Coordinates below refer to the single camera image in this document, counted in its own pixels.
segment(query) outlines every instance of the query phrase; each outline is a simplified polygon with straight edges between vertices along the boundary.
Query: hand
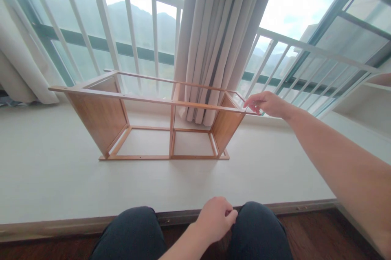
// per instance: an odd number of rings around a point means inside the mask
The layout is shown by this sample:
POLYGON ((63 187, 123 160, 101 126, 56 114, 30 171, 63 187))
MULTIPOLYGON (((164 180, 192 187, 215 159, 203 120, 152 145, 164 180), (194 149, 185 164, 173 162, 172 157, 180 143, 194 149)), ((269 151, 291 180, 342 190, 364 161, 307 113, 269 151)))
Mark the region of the hand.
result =
POLYGON ((243 105, 243 107, 246 106, 257 114, 260 114, 259 111, 263 110, 272 117, 280 117, 284 120, 289 119, 298 110, 296 106, 269 91, 251 95, 243 105))
POLYGON ((237 211, 224 197, 213 197, 202 208, 195 226, 207 237, 210 245, 224 237, 236 217, 237 211))

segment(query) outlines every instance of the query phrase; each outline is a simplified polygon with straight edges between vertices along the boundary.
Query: forearm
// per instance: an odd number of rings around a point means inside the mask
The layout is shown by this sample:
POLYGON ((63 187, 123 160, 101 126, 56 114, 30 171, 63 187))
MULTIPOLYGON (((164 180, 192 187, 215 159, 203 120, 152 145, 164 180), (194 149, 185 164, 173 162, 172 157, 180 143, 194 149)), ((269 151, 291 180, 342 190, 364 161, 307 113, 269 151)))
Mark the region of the forearm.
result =
POLYGON ((306 111, 295 108, 286 121, 338 200, 391 257, 391 166, 306 111))
POLYGON ((199 260, 208 247, 206 237, 193 223, 160 260, 199 260))

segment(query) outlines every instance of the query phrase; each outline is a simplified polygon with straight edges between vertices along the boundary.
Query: knee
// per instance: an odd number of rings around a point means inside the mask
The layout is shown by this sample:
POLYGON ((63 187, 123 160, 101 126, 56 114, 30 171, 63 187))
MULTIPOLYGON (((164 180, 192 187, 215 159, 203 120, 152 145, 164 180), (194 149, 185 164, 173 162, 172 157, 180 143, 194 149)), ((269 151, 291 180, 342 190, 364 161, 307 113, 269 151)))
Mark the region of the knee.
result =
POLYGON ((273 211, 267 208, 265 205, 262 205, 258 202, 249 201, 243 205, 240 213, 244 213, 248 216, 256 216, 256 217, 272 217, 276 218, 273 211))
POLYGON ((265 205, 262 205, 261 203, 254 202, 254 201, 248 201, 246 202, 242 209, 244 210, 251 210, 251 211, 265 211, 269 210, 265 205))
POLYGON ((118 215, 120 218, 138 218, 140 219, 148 219, 150 217, 156 218, 155 211, 147 206, 134 207, 125 210, 121 214, 118 215))

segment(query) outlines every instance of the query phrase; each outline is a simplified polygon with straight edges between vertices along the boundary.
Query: white curtain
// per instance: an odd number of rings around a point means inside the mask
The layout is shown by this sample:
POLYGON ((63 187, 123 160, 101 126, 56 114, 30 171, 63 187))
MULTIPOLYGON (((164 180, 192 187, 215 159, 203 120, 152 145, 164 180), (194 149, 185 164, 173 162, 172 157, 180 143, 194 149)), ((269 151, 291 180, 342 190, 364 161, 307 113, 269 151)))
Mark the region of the white curtain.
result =
POLYGON ((0 0, 0 84, 14 101, 59 102, 44 75, 58 74, 11 6, 0 0))
MULTIPOLYGON (((236 89, 268 0, 185 0, 174 79, 236 89)), ((186 86, 184 101, 217 105, 219 91, 186 86)), ((186 119, 210 126, 215 111, 185 108, 186 119)))

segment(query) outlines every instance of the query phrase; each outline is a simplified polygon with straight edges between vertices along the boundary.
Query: bamboo shelf frame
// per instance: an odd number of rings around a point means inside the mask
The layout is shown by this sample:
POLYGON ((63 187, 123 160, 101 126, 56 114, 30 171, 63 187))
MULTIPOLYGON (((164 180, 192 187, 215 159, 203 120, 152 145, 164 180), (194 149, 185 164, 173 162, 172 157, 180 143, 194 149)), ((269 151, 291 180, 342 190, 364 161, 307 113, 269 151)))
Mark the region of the bamboo shelf frame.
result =
POLYGON ((246 114, 256 115, 239 108, 230 94, 236 94, 243 102, 243 97, 236 91, 224 90, 209 86, 177 82, 169 79, 155 78, 123 71, 105 70, 107 73, 77 84, 73 87, 52 86, 50 91, 66 95, 76 113, 84 123, 91 137, 102 152, 100 160, 143 160, 143 159, 229 159, 226 146, 246 114), (140 97, 121 93, 118 75, 150 79, 172 83, 175 86, 171 100, 140 97), (194 86, 224 92, 219 106, 184 102, 179 100, 181 86, 194 86), (131 125, 124 100, 142 101, 171 106, 170 127, 151 127, 131 125), (175 128, 177 106, 216 110, 210 130, 175 128), (170 132, 169 155, 118 155, 123 143, 132 129, 163 130, 170 132), (175 137, 177 132, 207 133, 213 155, 175 155, 175 137))

